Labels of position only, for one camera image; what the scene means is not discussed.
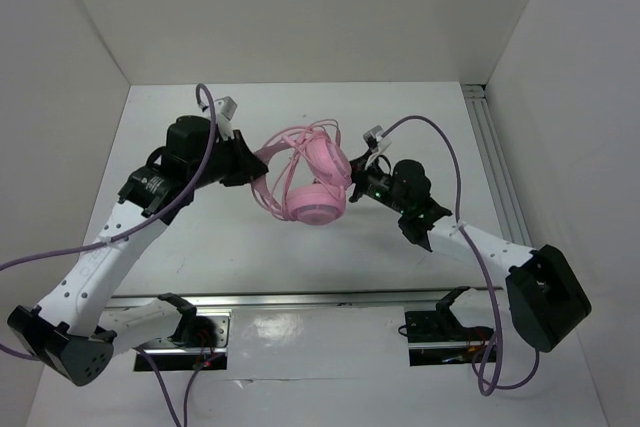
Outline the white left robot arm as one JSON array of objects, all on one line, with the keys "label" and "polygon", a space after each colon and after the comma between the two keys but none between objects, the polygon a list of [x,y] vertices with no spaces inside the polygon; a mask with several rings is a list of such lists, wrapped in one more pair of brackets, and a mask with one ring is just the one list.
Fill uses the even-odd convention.
[{"label": "white left robot arm", "polygon": [[246,185],[267,171],[240,131],[221,135],[207,118],[178,118],[165,144],[129,175],[99,236],[80,248],[63,280],[35,306],[11,312],[11,331],[36,360],[76,386],[94,381],[114,356],[154,339],[189,344],[205,322],[176,294],[120,312],[107,311],[107,304],[197,189]]}]

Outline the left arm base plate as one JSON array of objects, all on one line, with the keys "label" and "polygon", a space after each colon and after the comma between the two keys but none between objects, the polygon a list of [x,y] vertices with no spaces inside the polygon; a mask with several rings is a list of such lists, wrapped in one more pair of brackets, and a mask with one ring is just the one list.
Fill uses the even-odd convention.
[{"label": "left arm base plate", "polygon": [[199,308],[195,326],[182,340],[157,338],[141,349],[161,372],[222,371],[228,364],[230,327],[230,310]]}]

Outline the pink headphones with cable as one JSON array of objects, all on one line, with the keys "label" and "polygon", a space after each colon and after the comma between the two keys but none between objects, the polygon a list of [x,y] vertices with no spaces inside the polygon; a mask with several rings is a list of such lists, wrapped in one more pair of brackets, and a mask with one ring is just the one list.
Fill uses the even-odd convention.
[{"label": "pink headphones with cable", "polygon": [[339,123],[323,119],[288,127],[271,136],[255,156],[268,164],[284,151],[291,155],[273,183],[266,175],[251,182],[257,204],[279,221],[309,226],[324,226],[342,217],[352,169],[341,149]]}]

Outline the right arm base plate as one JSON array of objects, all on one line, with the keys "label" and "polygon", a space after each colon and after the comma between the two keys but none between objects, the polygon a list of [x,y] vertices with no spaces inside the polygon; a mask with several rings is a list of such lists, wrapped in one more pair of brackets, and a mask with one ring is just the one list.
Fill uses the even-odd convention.
[{"label": "right arm base plate", "polygon": [[398,333],[407,340],[409,365],[442,366],[470,364],[482,354],[494,329],[465,327],[452,313],[407,311]]}]

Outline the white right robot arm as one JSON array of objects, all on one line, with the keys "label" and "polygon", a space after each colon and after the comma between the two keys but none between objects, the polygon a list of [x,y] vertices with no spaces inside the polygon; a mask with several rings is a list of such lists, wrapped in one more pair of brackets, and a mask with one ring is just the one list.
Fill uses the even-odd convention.
[{"label": "white right robot arm", "polygon": [[457,221],[431,197],[421,163],[401,160],[386,173],[366,152],[350,165],[352,203],[367,196],[398,213],[398,227],[413,245],[461,263],[484,263],[492,284],[506,291],[512,324],[529,346],[551,352],[591,313],[561,250],[518,245]]}]

